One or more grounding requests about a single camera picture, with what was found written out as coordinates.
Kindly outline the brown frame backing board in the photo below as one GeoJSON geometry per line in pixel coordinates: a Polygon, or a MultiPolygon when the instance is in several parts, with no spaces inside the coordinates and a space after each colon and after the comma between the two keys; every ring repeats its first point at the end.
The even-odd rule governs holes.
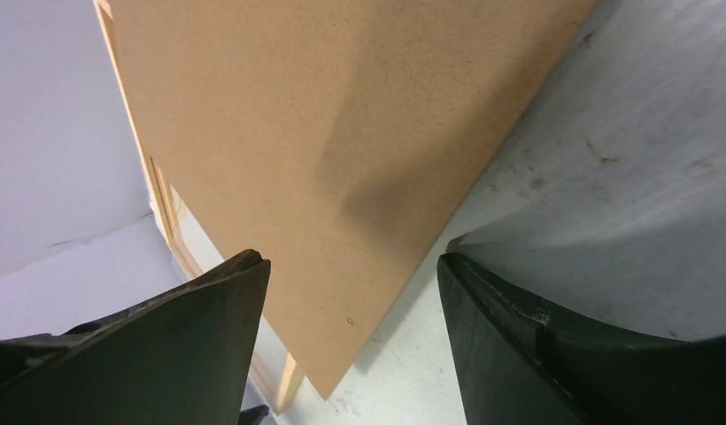
{"type": "Polygon", "coordinates": [[[323,398],[590,1],[112,1],[138,141],[323,398]]]}

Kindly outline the light wooden picture frame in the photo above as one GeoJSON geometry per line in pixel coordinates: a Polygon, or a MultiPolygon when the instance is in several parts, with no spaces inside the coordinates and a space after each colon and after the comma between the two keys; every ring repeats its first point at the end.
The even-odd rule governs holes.
{"type": "MultiPolygon", "coordinates": [[[[93,5],[107,44],[122,102],[138,149],[150,197],[150,206],[158,223],[158,229],[173,255],[176,270],[183,272],[185,277],[190,280],[195,279],[203,274],[205,270],[192,255],[182,236],[181,224],[185,221],[189,212],[188,207],[177,195],[177,191],[165,177],[153,157],[143,148],[137,134],[135,117],[129,106],[124,83],[120,76],[111,6],[107,1],[101,0],[94,1],[93,5]]],[[[261,361],[260,356],[255,354],[251,359],[249,377],[261,396],[269,402],[274,415],[278,416],[285,413],[291,406],[305,375],[297,362],[288,354],[285,357],[279,381],[272,382],[268,369],[261,361]]]]}

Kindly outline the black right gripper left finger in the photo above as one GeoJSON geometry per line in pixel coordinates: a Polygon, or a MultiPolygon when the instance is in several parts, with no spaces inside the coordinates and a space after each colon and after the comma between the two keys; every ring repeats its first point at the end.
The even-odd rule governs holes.
{"type": "Polygon", "coordinates": [[[271,263],[246,250],[60,335],[0,340],[0,424],[259,424],[243,408],[271,263]]]}

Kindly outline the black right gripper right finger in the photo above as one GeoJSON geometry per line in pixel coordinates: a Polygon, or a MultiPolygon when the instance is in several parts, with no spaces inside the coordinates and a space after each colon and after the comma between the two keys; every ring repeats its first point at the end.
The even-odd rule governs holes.
{"type": "Polygon", "coordinates": [[[649,336],[448,252],[437,280],[470,424],[726,424],[726,335],[649,336]]]}

